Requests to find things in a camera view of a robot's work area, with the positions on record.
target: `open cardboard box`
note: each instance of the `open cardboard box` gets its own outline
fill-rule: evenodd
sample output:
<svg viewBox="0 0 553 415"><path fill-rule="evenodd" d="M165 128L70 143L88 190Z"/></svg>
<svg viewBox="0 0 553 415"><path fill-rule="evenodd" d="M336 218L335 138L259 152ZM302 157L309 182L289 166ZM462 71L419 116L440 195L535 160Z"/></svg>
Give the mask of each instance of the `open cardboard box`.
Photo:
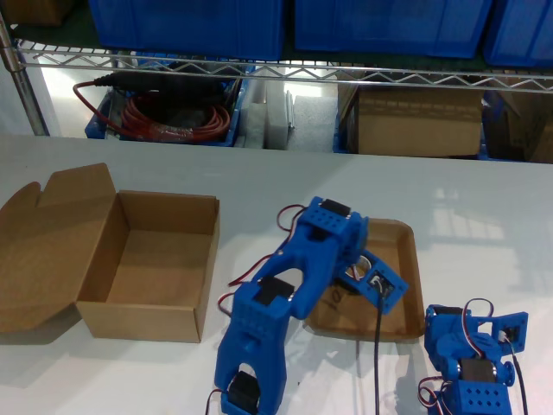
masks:
<svg viewBox="0 0 553 415"><path fill-rule="evenodd" d="M420 337L424 334L424 306L412 229L398 220L370 219L366 249L409 284L403 298L383 316L380 338L400 341ZM376 322L377 309L372 304L338 285L326 290L307 320L316 333L371 340Z"/></svg>
<svg viewBox="0 0 553 415"><path fill-rule="evenodd" d="M31 183L0 210L0 341L199 342L219 240L214 197L116 190L105 164Z"/></svg>

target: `cardboard box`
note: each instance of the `cardboard box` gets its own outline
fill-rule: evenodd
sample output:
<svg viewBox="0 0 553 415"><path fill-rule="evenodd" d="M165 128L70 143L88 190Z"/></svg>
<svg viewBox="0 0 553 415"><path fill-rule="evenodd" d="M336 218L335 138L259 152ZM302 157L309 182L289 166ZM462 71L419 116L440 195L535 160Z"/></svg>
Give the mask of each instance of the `cardboard box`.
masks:
<svg viewBox="0 0 553 415"><path fill-rule="evenodd" d="M8 24L60 26L75 0L1 0Z"/></svg>
<svg viewBox="0 0 553 415"><path fill-rule="evenodd" d="M482 93L395 88L360 90L360 154L470 156L480 149Z"/></svg>
<svg viewBox="0 0 553 415"><path fill-rule="evenodd" d="M537 145L534 147L530 161L534 163L553 163L553 118L550 118L542 134L537 140Z"/></svg>
<svg viewBox="0 0 553 415"><path fill-rule="evenodd" d="M371 219L366 247L409 284L404 297L390 314L383 316L381 339L412 340L424 335L423 292L413 230L398 220ZM353 336L372 341L376 321L377 310L364 297L333 286L319 300L307 324L317 334Z"/></svg>
<svg viewBox="0 0 553 415"><path fill-rule="evenodd" d="M0 340L199 342L219 240L214 197L116 190L105 164L31 183L0 210Z"/></svg>
<svg viewBox="0 0 553 415"><path fill-rule="evenodd" d="M553 119L553 97L542 93L486 93L491 101L493 118L485 123L488 140L503 140L520 149L524 160L552 163L550 122Z"/></svg>

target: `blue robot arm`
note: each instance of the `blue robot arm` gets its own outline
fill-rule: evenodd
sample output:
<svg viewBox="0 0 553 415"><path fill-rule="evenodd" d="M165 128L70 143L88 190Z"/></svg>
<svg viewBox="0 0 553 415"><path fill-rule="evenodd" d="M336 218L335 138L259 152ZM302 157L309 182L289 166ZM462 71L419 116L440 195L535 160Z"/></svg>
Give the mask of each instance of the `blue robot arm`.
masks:
<svg viewBox="0 0 553 415"><path fill-rule="evenodd" d="M284 339L291 317L303 320L325 289L340 279L375 306L382 287L384 314L408 285L386 264L365 251L368 218L335 201L315 197L296 223L293 236L276 250L252 281L234 295L231 322L219 346L215 385L223 390L221 408L231 415L274 415L286 384ZM346 270L365 256L370 270L353 279ZM295 287L277 275L297 268ZM255 377L240 372L246 363Z"/></svg>
<svg viewBox="0 0 553 415"><path fill-rule="evenodd" d="M429 414L440 414L445 408L452 415L510 415L507 387L514 384L515 370L501 359L524 350L528 314L475 317L468 310L467 332L483 353L480 356L465 336L462 312L441 305L430 305L426 311L424 347L444 381L444 387L434 392L438 404L429 408ZM478 331L485 322L492 324L491 334Z"/></svg>

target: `metal wire shelf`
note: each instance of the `metal wire shelf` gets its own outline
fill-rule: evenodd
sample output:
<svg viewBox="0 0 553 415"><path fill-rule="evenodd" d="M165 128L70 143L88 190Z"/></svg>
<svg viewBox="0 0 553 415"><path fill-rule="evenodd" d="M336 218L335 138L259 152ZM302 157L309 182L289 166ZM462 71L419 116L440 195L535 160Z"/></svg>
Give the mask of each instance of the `metal wire shelf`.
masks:
<svg viewBox="0 0 553 415"><path fill-rule="evenodd" d="M455 72L365 67L330 61L244 61L176 55L137 56L133 52L68 48L31 41L19 41L17 49L23 57L21 63L24 67L141 73L163 71L174 76L553 93L553 73L506 70ZM255 69L250 71L252 64L255 64Z"/></svg>

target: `table surface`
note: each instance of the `table surface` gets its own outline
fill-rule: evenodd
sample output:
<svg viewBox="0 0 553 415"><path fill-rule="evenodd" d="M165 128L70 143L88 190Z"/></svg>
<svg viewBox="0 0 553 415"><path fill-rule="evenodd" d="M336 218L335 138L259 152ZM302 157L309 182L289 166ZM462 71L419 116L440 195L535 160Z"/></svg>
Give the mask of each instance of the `table surface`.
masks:
<svg viewBox="0 0 553 415"><path fill-rule="evenodd" d="M553 406L553 166L1 136L0 203L56 170L101 162L118 189L220 199L204 341L94 339L79 322L47 346L1 346L2 413L202 414L228 324L218 296L283 239L278 210L315 195L413 228L425 306L487 297L496 315L527 311L519 360L530 413ZM423 339L380 350L381 413L425 413L416 385L435 371ZM286 356L279 414L374 413L373 343L319 337L291 323ZM522 413L518 385L510 394L513 413Z"/></svg>

